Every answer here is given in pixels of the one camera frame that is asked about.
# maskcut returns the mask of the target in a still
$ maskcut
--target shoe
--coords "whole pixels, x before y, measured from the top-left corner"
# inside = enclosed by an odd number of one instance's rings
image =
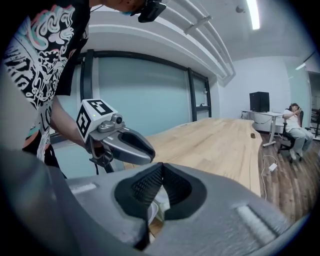
[[[290,156],[293,160],[296,160],[297,157],[296,157],[296,152],[293,150],[293,149],[290,149],[289,150],[289,153],[290,153]]]

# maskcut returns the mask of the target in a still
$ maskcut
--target person in white shirt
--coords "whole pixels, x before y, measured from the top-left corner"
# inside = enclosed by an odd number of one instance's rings
[[[296,153],[302,157],[303,152],[307,152],[310,149],[311,142],[314,139],[310,131],[301,127],[300,113],[301,108],[297,103],[293,103],[289,109],[284,111],[282,116],[287,123],[285,131],[295,138],[294,146],[289,150],[293,160],[296,159]]]

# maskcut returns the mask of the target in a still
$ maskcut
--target black box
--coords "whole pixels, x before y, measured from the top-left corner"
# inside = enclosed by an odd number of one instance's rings
[[[269,112],[269,92],[257,91],[250,93],[250,110],[254,112]]]

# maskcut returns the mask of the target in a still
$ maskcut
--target office chair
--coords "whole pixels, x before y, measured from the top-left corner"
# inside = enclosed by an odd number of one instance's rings
[[[304,118],[304,112],[301,111],[300,112],[300,125],[302,126],[302,120]],[[280,151],[289,151],[290,149],[292,149],[295,145],[296,139],[294,137],[292,137],[288,132],[286,132],[286,126],[287,126],[287,121],[286,119],[284,119],[284,123],[283,123],[283,131],[282,131],[282,137],[281,137],[281,141],[280,141],[280,148],[278,149],[277,153],[280,154]],[[290,164],[292,164],[293,159],[290,156],[290,160],[289,160]]]

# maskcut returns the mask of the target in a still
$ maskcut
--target white desk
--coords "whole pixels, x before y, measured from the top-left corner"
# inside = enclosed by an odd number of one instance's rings
[[[241,110],[242,113],[254,113],[254,114],[259,114],[259,115],[265,115],[272,117],[272,124],[270,128],[270,139],[268,143],[263,144],[263,147],[270,146],[275,144],[276,142],[274,141],[274,136],[275,136],[275,131],[276,131],[276,119],[277,117],[281,117],[283,113],[275,113],[275,112],[254,112],[251,110]]]

